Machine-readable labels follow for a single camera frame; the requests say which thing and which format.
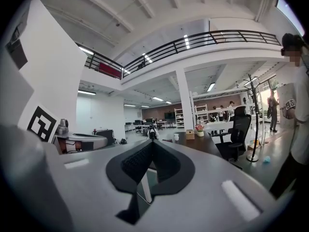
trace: pink flowers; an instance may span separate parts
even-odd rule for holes
[[[197,130],[199,132],[203,131],[203,129],[204,129],[204,126],[202,126],[202,125],[195,126],[195,130]]]

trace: television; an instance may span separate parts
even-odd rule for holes
[[[175,119],[175,113],[164,113],[164,118],[165,119]]]

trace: red panel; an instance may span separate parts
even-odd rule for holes
[[[121,77],[121,71],[114,69],[111,66],[108,66],[106,64],[100,63],[99,68],[98,68],[99,72],[103,72],[104,74],[107,74],[111,77],[117,77],[120,79]]]

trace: balcony railing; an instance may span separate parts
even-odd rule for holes
[[[88,48],[84,47],[83,45],[80,45],[78,43],[76,44],[79,47],[82,47],[88,50]],[[122,65],[109,59],[106,56],[103,56],[100,53],[94,52],[93,50],[89,50],[89,51],[93,54],[90,54],[86,51],[84,52],[88,56],[86,63],[85,63],[85,67],[93,69],[94,71],[109,75],[114,78],[118,78],[118,79],[122,78],[122,71],[124,69]]]
[[[128,63],[124,67],[123,77],[145,68],[153,62],[183,51],[212,44],[230,42],[256,42],[280,45],[274,34],[249,30],[218,30],[185,35],[183,38],[164,44]]]

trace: black office chair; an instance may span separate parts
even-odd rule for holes
[[[141,126],[137,126],[137,125],[140,125],[140,121],[138,122],[134,122],[133,125],[135,125],[135,133],[138,133],[140,132],[141,133]]]
[[[231,142],[216,144],[222,158],[238,160],[246,151],[245,139],[251,123],[251,115],[246,114],[246,107],[241,106],[235,109],[233,129],[231,130]]]

